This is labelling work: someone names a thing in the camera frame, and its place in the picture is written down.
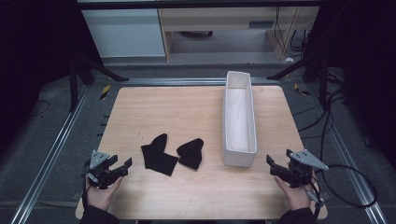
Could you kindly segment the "black sock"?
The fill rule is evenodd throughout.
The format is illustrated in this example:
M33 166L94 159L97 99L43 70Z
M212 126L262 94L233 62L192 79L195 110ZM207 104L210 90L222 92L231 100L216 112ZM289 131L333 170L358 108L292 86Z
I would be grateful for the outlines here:
M171 176L176 167L178 158L164 152L167 143L167 134L162 133L155 137L149 145L141 147L145 161L145 168Z
M193 170L197 170L203 159L203 146L204 141L201 138L196 138L180 146L177 149L177 154L179 156L178 162Z

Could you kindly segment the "long white storage box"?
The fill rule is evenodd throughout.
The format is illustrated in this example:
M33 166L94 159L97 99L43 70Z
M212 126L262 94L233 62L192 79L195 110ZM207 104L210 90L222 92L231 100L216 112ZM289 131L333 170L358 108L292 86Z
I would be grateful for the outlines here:
M250 167L257 153L254 100L249 73L229 71L222 104L222 161Z

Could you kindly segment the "aluminium floor rail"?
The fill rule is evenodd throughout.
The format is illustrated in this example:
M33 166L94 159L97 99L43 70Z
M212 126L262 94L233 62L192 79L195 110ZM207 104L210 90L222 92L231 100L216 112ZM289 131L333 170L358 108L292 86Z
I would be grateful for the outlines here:
M349 150L335 126L327 125L329 136L335 145L342 163L346 166L346 173L357 192L368 218L372 224L389 224L375 197L374 185L362 174L358 174L358 165L352 159Z
M156 86L222 86L226 84L225 77L210 77L210 78L129 78L127 81L122 81L122 85L134 87L156 87Z
M55 162L58 160L58 157L64 147L64 143L76 122L81 108L86 101L86 97L90 89L90 86L83 86L81 88L81 93L78 94L78 102L75 108L68 113L61 130L57 134L49 150L46 159L43 161L31 187L23 197L23 200L19 203L19 206L17 207L17 210L10 221L10 224L25 224L28 217L30 216L38 200L38 197L50 176L50 172L52 171Z

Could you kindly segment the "person's right hand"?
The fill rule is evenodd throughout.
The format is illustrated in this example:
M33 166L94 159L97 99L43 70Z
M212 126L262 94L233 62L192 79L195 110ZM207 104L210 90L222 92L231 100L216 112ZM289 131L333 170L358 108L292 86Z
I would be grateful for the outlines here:
M275 176L274 180L284 192L290 211L311 207L311 198L308 193L313 193L313 189L310 185L293 189L278 176Z

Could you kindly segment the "white cabinet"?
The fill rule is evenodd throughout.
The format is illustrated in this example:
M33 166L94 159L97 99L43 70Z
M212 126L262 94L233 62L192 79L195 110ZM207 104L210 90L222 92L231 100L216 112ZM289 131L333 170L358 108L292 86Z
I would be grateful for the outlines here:
M83 10L82 13L102 58L165 55L156 9Z

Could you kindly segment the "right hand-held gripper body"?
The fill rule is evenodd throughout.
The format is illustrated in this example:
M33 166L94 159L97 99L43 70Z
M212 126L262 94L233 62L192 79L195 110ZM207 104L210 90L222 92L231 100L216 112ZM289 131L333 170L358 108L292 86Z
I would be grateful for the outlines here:
M329 166L315 157L309 150L304 149L294 152L288 163L292 188L298 188L311 183L315 169L328 171Z

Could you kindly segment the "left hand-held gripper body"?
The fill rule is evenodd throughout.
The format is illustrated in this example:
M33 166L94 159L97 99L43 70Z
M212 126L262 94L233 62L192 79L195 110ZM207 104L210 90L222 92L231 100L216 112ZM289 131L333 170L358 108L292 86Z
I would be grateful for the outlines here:
M111 183L109 155L99 151L93 151L91 157L83 165L82 174L89 179L89 184L99 189L107 189Z

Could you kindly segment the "person's left hand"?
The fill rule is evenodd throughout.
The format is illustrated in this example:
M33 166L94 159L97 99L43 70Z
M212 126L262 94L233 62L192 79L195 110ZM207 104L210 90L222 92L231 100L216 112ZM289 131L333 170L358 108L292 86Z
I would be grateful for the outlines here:
M87 205L107 212L112 203L112 198L120 187L122 180L123 177L121 176L109 188L98 189L90 184L89 178L86 178L85 193Z

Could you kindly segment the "black metal stand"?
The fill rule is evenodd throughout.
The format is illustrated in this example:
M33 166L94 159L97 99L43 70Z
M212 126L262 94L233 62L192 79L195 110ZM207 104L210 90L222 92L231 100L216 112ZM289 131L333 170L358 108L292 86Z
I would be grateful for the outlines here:
M69 80L70 80L70 94L71 105L70 111L73 112L78 106L78 77L84 85L91 85L94 82L91 70L94 69L111 79L123 82L128 81L128 78L121 77L106 69L103 65L96 63L82 54L74 54L69 60Z
M303 80L305 82L313 82L318 79L318 98L322 106L326 106L328 102L327 85L329 76L329 66L327 54L323 49L314 49L307 53L299 62L290 65L277 74L268 77L268 79L279 80L291 72L305 68Z

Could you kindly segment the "yellow black tape strip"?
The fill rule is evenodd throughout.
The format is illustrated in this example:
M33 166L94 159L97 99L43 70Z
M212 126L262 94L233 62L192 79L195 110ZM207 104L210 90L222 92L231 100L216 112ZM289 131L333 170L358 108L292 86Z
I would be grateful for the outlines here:
M110 88L111 88L111 85L105 85L104 86L104 88L102 90L102 93L101 93L101 95L99 97L100 100L105 100L106 99L106 96L107 96Z
M302 91L298 84L294 83L293 88L296 92L300 93L301 95L308 96L310 95L309 91Z

